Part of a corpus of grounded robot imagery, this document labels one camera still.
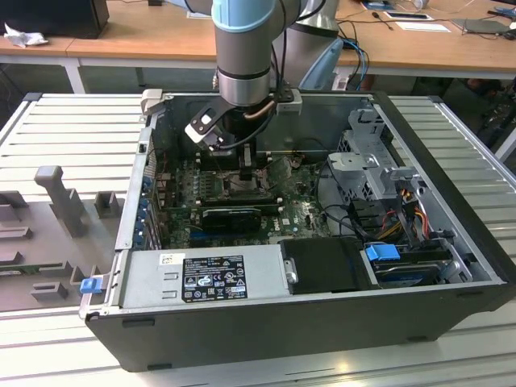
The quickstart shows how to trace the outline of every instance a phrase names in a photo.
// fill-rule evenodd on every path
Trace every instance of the green circuit board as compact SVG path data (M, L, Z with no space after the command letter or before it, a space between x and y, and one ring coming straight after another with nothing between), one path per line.
M238 198L245 198L246 194L241 194L241 182L233 183L237 171L203 171L195 163L185 162L175 174L175 206L164 206L161 210L166 219L164 247L274 244L281 239L329 236L328 226L314 201L316 173L315 165L301 164L289 156L273 158L265 168L256 171L260 186L253 190L254 199L274 201L252 206L262 210L260 229L244 235L211 235L202 229L205 208L221 206L223 200L229 201L239 193Z

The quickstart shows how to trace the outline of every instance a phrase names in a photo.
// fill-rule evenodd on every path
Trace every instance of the motherboard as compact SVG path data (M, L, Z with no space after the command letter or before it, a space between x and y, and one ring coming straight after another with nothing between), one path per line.
M314 187L317 164L276 155L241 181L238 170L215 161L185 160L158 175L158 207L164 248L208 248L278 243L330 236Z

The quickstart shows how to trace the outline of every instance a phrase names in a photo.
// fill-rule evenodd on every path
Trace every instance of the blue cable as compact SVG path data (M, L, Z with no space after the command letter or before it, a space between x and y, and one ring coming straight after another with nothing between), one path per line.
M360 55L360 61L362 62L362 75L360 76L360 82L356 86L356 89L358 90L358 89L360 89L360 85L362 85L362 81L365 78L366 64L365 64L364 52L362 51L362 49L360 47L358 47L356 44L354 44L350 40L345 40L345 42L346 42L346 44L349 44L350 46L352 46L355 49L356 53Z

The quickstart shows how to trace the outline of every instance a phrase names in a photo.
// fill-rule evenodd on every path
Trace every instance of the warning label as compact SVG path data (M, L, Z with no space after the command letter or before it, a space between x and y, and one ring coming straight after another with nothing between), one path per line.
M247 298L243 256L184 259L181 297L184 302Z

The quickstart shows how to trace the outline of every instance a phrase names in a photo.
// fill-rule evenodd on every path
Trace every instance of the black computer case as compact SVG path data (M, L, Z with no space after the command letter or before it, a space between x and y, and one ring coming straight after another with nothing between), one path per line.
M106 0L2 0L0 31L4 23L23 32L46 36L97 39L107 24Z

